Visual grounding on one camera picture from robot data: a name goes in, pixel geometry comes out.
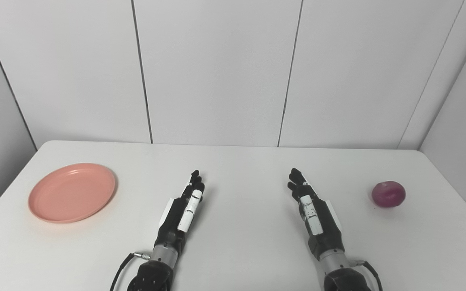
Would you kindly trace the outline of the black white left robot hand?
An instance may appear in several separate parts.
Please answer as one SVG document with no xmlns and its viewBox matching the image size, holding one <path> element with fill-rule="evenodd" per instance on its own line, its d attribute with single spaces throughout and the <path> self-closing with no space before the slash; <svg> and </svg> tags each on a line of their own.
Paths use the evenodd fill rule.
<svg viewBox="0 0 466 291">
<path fill-rule="evenodd" d="M 204 191 L 205 184 L 202 182 L 200 171 L 195 170 L 181 196 L 172 199 L 167 204 L 154 246 L 171 247 L 178 254 L 181 254 Z"/>
</svg>

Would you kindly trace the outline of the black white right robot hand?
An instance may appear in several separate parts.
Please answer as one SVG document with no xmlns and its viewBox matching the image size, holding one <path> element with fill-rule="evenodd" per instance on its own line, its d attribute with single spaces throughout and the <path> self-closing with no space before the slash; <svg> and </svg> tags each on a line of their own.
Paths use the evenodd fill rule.
<svg viewBox="0 0 466 291">
<path fill-rule="evenodd" d="M 344 252 L 342 234 L 333 216 L 333 208 L 318 197 L 300 170 L 292 168 L 288 178 L 287 187 L 298 203 L 300 217 L 309 234 L 308 247 L 314 257 L 320 259 L 323 253 L 330 250 Z"/>
</svg>

